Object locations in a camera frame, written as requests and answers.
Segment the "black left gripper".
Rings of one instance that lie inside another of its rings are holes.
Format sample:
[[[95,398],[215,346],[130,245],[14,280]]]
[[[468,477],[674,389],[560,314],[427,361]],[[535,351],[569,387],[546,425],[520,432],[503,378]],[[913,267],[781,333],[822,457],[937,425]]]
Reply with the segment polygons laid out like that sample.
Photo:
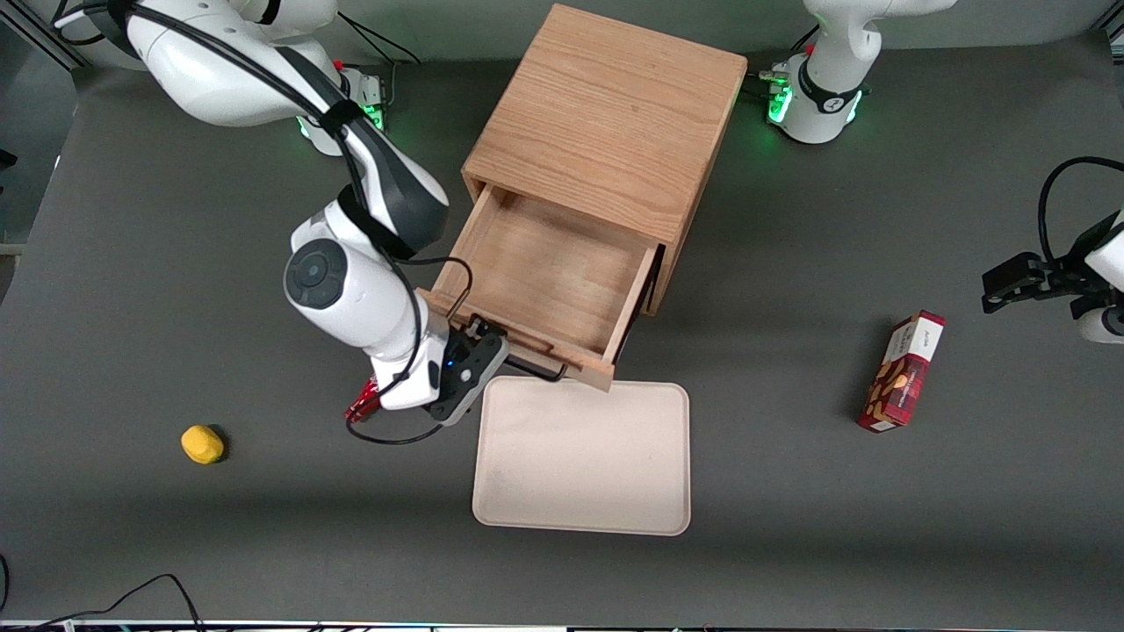
[[[984,272],[984,313],[999,312],[1004,305],[1037,299],[1043,294],[1041,300],[1075,296],[1102,301],[1104,281],[1084,262],[1102,240],[1104,231],[1084,231],[1066,255],[1055,256],[1048,231],[1041,231],[1045,262],[1034,253],[1023,252]]]

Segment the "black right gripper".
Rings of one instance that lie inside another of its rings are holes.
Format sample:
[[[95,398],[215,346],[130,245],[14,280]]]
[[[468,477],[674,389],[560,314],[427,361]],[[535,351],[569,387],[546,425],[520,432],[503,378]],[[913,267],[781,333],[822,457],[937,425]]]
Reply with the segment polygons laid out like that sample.
[[[465,416],[495,372],[509,356],[508,336],[491,329],[473,313],[463,332],[450,332],[439,365],[437,400],[426,405],[439,427],[452,427]]]

